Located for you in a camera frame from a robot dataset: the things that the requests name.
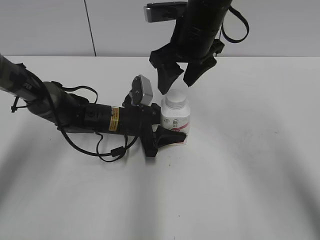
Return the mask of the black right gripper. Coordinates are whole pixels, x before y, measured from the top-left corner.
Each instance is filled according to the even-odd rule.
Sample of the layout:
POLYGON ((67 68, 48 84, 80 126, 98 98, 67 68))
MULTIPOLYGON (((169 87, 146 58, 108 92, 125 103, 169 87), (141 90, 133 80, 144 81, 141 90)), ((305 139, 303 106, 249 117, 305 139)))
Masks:
POLYGON ((169 43, 153 50, 149 60, 157 68, 158 90, 167 94, 184 72, 178 63, 188 63, 183 81, 191 87, 217 61, 210 55, 222 47, 216 35, 222 26, 231 0, 188 0, 183 15, 175 19, 169 43))

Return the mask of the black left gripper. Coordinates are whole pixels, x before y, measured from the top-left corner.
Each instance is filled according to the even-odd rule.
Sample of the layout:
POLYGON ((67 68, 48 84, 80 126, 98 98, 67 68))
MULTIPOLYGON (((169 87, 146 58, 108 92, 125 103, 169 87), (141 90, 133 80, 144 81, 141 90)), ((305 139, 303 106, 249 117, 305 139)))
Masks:
POLYGON ((184 132, 163 128, 161 120, 161 107, 156 103, 127 107, 90 103, 84 107, 82 124, 95 132, 139 137, 145 155, 155 157, 158 148, 183 143, 187 137, 184 132), (159 125, 155 132, 153 125, 159 125))

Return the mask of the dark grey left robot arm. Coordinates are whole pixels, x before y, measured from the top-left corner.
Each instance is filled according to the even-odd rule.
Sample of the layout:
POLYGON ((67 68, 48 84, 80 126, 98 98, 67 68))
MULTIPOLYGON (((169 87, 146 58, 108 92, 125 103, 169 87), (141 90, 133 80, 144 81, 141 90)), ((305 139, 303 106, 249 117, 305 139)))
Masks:
POLYGON ((88 133, 122 135, 140 140, 147 157, 155 157, 159 148, 182 143, 183 132, 161 126, 161 107, 152 102, 151 82, 136 76, 121 106, 90 102, 76 95, 75 87, 56 81, 42 81, 22 63, 0 58, 0 89, 23 100, 32 114, 56 125, 64 138, 88 133))

